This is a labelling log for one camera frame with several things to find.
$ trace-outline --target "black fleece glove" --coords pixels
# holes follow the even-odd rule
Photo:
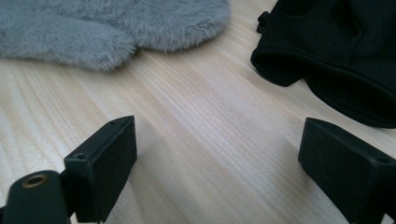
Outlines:
[[[344,115],[396,128],[396,1],[279,0],[259,21],[251,62],[262,77],[285,87],[304,77]]]

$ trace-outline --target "brass screw hole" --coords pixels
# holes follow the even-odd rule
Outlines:
[[[87,155],[85,155],[85,153],[78,153],[78,154],[76,154],[74,157],[75,157],[76,159],[79,159],[79,160],[85,160],[85,159],[87,159]]]
[[[22,186],[26,189],[35,188],[39,185],[42,185],[47,181],[49,177],[47,175],[34,175],[29,177],[28,179],[22,182]]]

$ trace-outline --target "wood grain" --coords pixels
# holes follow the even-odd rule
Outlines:
[[[257,75],[257,17],[274,3],[232,0],[218,38],[176,53],[141,49],[110,74],[0,60],[0,204],[18,178],[61,172],[103,124],[135,115],[138,160],[107,223],[347,223],[297,162],[305,118],[392,157],[396,131],[341,115],[302,80],[281,88]]]

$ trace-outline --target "gray plush fabric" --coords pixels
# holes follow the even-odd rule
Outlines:
[[[227,0],[0,0],[0,57],[108,71],[135,48],[196,46],[229,15]]]

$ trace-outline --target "light wood surface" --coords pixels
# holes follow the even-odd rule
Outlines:
[[[275,0],[231,4],[216,39],[139,50],[112,73],[0,60],[0,205],[15,180],[61,172],[102,125],[135,115],[138,159],[107,223],[347,223],[297,161],[305,118],[392,157],[396,131],[341,115],[303,80],[282,88],[259,77],[249,61],[257,18]]]

